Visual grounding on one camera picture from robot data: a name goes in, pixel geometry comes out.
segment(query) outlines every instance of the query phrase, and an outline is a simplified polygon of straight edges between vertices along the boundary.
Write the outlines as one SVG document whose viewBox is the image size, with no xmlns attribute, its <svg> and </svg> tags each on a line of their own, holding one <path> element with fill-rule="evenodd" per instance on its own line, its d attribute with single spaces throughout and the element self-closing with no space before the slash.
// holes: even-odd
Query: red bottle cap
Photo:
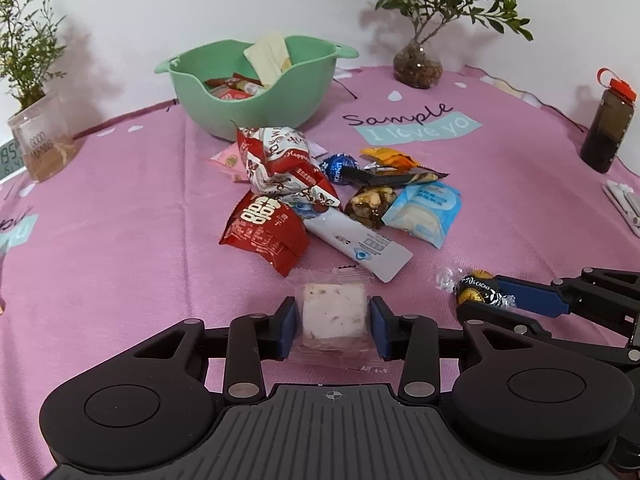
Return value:
<svg viewBox="0 0 640 480">
<path fill-rule="evenodd" d="M 614 77 L 612 77 L 611 81 L 609 82 L 609 86 L 606 86 L 601 80 L 602 74 L 604 74 L 605 72 L 611 72 L 614 75 Z M 604 86 L 604 88 L 610 88 L 616 94 L 625 98 L 627 101 L 631 101 L 632 103 L 636 102 L 638 94 L 636 94 L 631 86 L 629 86 L 629 83 L 627 83 L 626 81 L 622 81 L 622 79 L 620 79 L 615 74 L 615 72 L 613 72 L 613 70 L 610 70 L 609 68 L 601 68 L 600 70 L 598 70 L 598 83 Z"/>
</svg>

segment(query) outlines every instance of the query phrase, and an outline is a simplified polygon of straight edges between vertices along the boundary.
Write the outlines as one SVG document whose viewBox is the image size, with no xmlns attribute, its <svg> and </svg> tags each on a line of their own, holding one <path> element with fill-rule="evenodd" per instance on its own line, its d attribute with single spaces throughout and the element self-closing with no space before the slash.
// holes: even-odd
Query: digital display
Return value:
<svg viewBox="0 0 640 480">
<path fill-rule="evenodd" d="M 23 166 L 24 162 L 14 139 L 0 147 L 0 179 L 20 170 Z"/>
</svg>

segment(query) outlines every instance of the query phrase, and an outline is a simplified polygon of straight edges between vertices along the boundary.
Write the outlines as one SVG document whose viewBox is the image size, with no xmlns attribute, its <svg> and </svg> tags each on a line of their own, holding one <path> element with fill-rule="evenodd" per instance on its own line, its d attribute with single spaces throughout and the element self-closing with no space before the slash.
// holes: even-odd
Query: white square nougat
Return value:
<svg viewBox="0 0 640 480">
<path fill-rule="evenodd" d="M 363 284 L 305 285 L 302 305 L 304 346 L 327 350 L 360 349 L 366 346 L 368 334 L 367 294 Z"/>
</svg>

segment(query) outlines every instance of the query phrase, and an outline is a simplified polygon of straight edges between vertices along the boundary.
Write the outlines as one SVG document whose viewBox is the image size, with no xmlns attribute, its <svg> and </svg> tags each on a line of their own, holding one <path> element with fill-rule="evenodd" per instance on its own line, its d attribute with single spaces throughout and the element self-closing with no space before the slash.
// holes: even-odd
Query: metal screw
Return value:
<svg viewBox="0 0 640 480">
<path fill-rule="evenodd" d="M 404 392 L 412 397 L 429 397 L 436 391 L 435 386 L 431 383 L 423 383 L 422 381 L 416 381 L 415 383 L 409 383 L 404 386 Z"/>
<path fill-rule="evenodd" d="M 228 392 L 236 399 L 248 399 L 256 396 L 260 392 L 260 388 L 253 383 L 236 383 L 229 386 Z"/>
</svg>

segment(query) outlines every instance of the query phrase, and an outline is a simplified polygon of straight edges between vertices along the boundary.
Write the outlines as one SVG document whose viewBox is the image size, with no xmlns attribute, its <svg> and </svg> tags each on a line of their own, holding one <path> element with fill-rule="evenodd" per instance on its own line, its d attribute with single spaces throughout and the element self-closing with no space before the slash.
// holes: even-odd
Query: teal printed patch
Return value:
<svg viewBox="0 0 640 480">
<path fill-rule="evenodd" d="M 455 139 L 477 130 L 482 124 L 460 112 L 452 112 L 426 124 L 387 124 L 385 126 L 354 126 L 373 146 L 404 144 L 414 140 Z"/>
<path fill-rule="evenodd" d="M 13 229 L 0 234 L 0 251 L 4 253 L 16 245 L 25 243 L 31 236 L 37 219 L 38 215 L 27 216 Z"/>
</svg>

